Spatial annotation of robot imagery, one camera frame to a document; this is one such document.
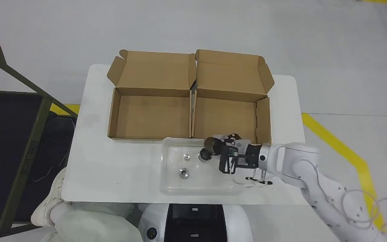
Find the gray floor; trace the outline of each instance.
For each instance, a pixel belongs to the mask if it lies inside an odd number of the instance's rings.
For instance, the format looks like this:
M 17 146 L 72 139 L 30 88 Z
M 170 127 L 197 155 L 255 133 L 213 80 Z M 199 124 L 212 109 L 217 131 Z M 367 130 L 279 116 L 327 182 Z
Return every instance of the gray floor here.
M 273 74 L 296 78 L 301 111 L 362 156 L 379 198 L 387 197 L 387 5 L 355 0 L 1 1 L 0 44 L 11 66 L 62 102 L 75 104 L 89 66 L 110 64 L 121 48 L 260 54 Z M 3 72 L 0 79 L 0 90 L 25 90 Z M 305 136 L 323 151 L 325 173 L 359 187 L 348 161 L 308 128 Z M 270 206 L 245 209 L 257 241 L 318 241 L 324 238 L 319 233 L 328 233 L 322 223 L 297 219 L 309 214 L 307 208 L 296 207 L 293 214 Z M 269 218 L 272 233 L 262 231 L 265 209 L 278 211 L 278 217 Z M 387 220 L 387 204 L 382 211 Z

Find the brown cardboard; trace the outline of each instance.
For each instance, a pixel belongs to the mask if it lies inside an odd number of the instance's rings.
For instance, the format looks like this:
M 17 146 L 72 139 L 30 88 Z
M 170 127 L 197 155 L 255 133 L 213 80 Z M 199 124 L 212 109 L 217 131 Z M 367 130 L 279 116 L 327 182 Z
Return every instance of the brown cardboard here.
M 192 136 L 237 133 L 271 143 L 268 91 L 274 80 L 261 56 L 198 50 Z
M 198 97 L 256 102 L 274 85 L 262 56 L 197 50 L 195 58 Z
M 109 137 L 191 137 L 190 87 L 196 79 L 194 54 L 121 50 L 108 78 L 116 86 Z

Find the gray cloth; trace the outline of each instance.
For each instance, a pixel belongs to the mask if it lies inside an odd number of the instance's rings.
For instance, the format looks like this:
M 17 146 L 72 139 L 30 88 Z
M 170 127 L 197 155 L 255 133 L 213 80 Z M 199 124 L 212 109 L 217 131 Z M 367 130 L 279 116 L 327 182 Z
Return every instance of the gray cloth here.
M 42 242 L 142 242 L 140 231 L 125 219 L 132 208 L 131 203 L 76 203 Z

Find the metal frame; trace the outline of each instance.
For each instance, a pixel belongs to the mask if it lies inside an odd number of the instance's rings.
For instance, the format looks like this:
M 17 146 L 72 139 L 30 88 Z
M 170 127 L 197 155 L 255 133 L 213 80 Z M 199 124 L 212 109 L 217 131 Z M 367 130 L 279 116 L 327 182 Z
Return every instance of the metal frame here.
M 6 73 L 13 76 L 15 79 L 22 82 L 23 84 L 25 84 L 26 86 L 28 86 L 29 88 L 37 92 L 38 95 L 43 97 L 41 105 L 39 107 L 39 111 L 37 112 L 37 115 L 36 115 L 33 128 L 28 138 L 27 145 L 25 147 L 23 156 L 21 158 L 18 171 L 13 180 L 13 184 L 12 184 L 7 202 L 5 204 L 3 213 L 0 218 L 0 238 L 1 238 L 4 236 L 18 234 L 21 232 L 25 232 L 25 231 L 29 231 L 37 228 L 32 224 L 27 224 L 24 226 L 19 226 L 14 228 L 11 228 L 11 226 L 13 224 L 13 219 L 18 209 L 25 184 L 27 182 L 27 178 L 30 173 L 30 169 L 32 167 L 35 153 L 36 153 L 39 141 L 41 139 L 41 135 L 44 130 L 45 122 L 47 120 L 48 113 L 50 112 L 51 104 L 54 103 L 59 108 L 62 108 L 69 115 L 75 118 L 77 118 L 78 115 L 73 111 L 71 111 L 64 104 L 60 103 L 58 100 L 53 98 L 51 95 L 46 93 L 43 89 L 39 88 L 33 82 L 28 80 L 22 74 L 18 73 L 12 67 L 7 65 L 7 62 L 5 61 L 5 57 L 1 47 L 0 47 L 0 69 L 3 69 Z

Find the person's knee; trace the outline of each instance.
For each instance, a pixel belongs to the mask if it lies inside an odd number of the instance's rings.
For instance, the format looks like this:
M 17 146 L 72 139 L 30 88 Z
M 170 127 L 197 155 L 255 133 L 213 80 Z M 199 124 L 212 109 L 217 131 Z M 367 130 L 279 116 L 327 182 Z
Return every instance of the person's knee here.
M 57 222 L 55 228 L 66 241 L 142 241 L 138 229 L 123 217 L 100 212 L 68 212 Z

